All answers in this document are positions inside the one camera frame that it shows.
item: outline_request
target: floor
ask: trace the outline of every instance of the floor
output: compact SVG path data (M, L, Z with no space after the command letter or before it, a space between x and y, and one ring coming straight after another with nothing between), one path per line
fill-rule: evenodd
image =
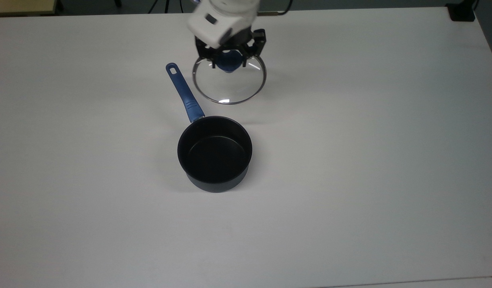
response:
M104 14L145 14L155 0L122 0L122 7L116 7L114 0L61 0L64 5L59 15L104 15ZM185 13L193 11L192 0L158 0L152 13L164 13L169 1L168 13L180 13L180 4ZM443 7L448 2L459 0L294 0L292 10L357 9L393 7ZM261 0L261 11L283 11L288 0ZM480 0L476 15L492 51L492 0Z

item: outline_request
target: table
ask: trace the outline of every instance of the table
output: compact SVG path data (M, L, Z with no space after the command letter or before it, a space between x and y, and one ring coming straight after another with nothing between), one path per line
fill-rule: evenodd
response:
M492 288L492 278L374 284L361 288Z
M235 189L195 188L187 15L0 18L0 288L306 288L492 276L492 55L446 8L259 18Z
M56 0L0 0L0 16L54 14Z

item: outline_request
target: blue handle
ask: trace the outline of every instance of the blue handle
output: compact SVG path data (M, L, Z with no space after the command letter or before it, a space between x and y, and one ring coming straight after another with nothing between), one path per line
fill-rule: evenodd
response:
M166 71L168 72L168 75L170 75L171 82L175 85L182 102L184 102L189 121L192 123L202 117L205 117L202 108L200 108L200 105L194 98L194 95L191 92L191 89L189 89L189 86L187 85L184 76L182 76L180 69L178 69L177 64L170 63L166 65Z

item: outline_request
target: cable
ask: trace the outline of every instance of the cable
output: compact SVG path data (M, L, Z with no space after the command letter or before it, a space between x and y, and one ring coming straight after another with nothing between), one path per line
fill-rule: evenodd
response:
M155 4L157 4L157 1L158 0L155 0L155 2L153 3L152 7L150 8L150 10L148 11L148 14L151 13L151 11L153 10L153 8L155 7Z
M290 6L292 6L292 0L289 0L287 9L283 12L259 12L257 13L257 16L281 16L287 14L287 12L290 10Z
M285 11L283 11L281 13L278 13L278 16L287 14L287 12L290 10L290 6L292 6L292 0L289 0L288 5L287 5L287 9L285 9Z

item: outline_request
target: saucepan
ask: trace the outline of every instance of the saucepan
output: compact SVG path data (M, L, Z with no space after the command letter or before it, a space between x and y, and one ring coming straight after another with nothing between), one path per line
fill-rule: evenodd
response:
M178 161L198 188L224 192L244 179L252 156L250 135L238 122L204 115L175 63L166 65L191 124L178 141Z

